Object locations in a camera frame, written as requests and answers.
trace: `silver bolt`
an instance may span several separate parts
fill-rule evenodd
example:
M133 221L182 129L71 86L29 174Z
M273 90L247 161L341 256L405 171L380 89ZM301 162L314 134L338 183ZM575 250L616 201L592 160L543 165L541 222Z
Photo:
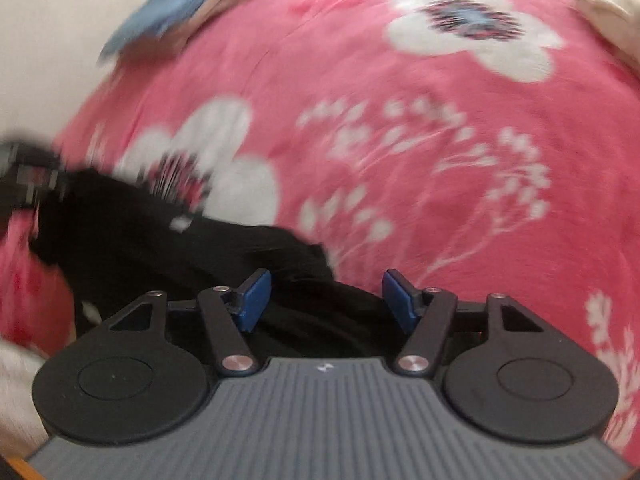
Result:
M248 355L229 355L222 359L222 365L232 372L245 372L254 365L254 360Z
M398 366L405 372L423 372L429 367L429 361L421 355L405 355L398 360Z

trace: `pink bed sheet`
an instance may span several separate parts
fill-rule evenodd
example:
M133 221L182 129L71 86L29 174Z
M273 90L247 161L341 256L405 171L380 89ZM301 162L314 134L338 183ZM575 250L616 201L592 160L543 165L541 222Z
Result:
M573 0L249 0L119 67L59 143L321 242L353 285L511 294L614 371L637 463L639 90Z

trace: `white wall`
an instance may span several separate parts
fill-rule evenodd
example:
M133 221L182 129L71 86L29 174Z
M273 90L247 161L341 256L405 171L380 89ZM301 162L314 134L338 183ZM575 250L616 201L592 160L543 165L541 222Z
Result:
M102 45L144 0L0 0L0 132L51 138L108 72Z

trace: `black cloth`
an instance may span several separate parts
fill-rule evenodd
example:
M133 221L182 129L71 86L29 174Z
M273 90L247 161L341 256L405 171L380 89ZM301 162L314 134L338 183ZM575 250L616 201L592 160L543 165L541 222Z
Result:
M348 358L397 354L404 336L378 297L336 282L319 246L268 226L240 226L185 214L142 189L95 171L73 177L62 202L40 205L32 251L57 264L76 298L107 319L149 290L188 300L217 285L238 286L254 270L272 273L271 301L247 341L270 356Z

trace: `gray gripper base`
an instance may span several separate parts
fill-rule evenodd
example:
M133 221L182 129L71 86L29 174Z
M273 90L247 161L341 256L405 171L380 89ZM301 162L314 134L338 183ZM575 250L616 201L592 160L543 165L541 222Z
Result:
M273 359L223 381L172 433L125 447L54 438L31 459L47 480L620 480L596 438L545 449L469 427L427 382L377 359Z

